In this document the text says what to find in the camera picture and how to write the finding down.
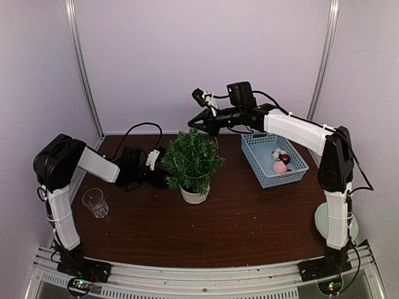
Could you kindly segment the red bauble ornament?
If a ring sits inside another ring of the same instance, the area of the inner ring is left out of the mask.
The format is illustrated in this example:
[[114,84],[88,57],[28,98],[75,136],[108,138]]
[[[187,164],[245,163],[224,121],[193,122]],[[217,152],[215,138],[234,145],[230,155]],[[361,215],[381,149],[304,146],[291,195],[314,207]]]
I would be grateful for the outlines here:
[[281,154],[280,157],[279,157],[279,159],[280,159],[285,165],[287,165],[287,164],[291,161],[289,155],[287,155],[287,154]]

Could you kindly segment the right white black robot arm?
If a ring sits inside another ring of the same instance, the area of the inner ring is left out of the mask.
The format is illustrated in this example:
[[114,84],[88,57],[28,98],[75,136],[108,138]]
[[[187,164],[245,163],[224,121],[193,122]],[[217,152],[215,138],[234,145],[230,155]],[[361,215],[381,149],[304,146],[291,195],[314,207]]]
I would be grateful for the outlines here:
[[327,238],[324,257],[319,268],[332,275],[344,269],[347,252],[352,245],[351,190],[354,155],[350,133],[346,127],[337,129],[320,125],[287,112],[275,100],[258,105],[256,92],[249,82],[227,86],[231,107],[220,109],[211,93],[195,89],[192,97],[203,111],[188,122],[210,136],[218,136],[221,128],[236,125],[248,126],[261,133],[271,133],[287,138],[321,157],[317,180],[324,190],[327,202]]

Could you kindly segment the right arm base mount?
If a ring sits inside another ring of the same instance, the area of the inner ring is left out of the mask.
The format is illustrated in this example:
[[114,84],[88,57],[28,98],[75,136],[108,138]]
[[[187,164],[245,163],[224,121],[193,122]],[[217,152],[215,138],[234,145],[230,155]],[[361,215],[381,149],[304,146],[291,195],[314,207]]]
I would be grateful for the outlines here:
[[326,296],[338,295],[344,288],[342,274],[352,269],[350,262],[329,264],[325,257],[303,260],[298,264],[302,282],[316,282],[319,291]]

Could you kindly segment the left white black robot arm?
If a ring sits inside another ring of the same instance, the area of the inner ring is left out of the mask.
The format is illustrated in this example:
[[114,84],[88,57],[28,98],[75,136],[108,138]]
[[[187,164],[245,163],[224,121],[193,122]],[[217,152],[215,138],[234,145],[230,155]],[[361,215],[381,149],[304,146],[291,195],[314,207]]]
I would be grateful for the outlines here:
[[33,168],[40,185],[37,193],[45,202],[47,220],[52,226],[62,262],[75,276],[86,275],[90,264],[84,257],[72,215],[69,197],[72,176],[76,169],[81,169],[126,191],[131,190],[132,183],[165,188],[173,176],[157,163],[166,150],[155,145],[144,163],[141,162],[142,153],[139,147],[119,144],[113,156],[107,158],[85,142],[59,134],[35,157]]

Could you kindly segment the small green christmas tree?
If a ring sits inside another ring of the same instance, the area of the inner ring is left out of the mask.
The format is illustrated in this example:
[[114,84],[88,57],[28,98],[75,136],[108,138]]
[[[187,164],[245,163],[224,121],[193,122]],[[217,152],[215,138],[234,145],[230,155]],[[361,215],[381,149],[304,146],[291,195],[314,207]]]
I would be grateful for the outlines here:
[[205,193],[211,177],[224,165],[218,155],[216,143],[195,128],[181,131],[162,158],[163,167],[171,173],[168,187],[181,187],[192,193]]

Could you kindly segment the pink pompom ornament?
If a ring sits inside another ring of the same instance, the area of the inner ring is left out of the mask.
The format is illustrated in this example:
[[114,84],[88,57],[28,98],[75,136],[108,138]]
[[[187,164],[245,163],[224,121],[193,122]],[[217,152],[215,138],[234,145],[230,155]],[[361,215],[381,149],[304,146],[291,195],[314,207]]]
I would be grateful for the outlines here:
[[273,165],[273,171],[276,174],[284,174],[287,172],[287,166],[282,161],[276,161]]

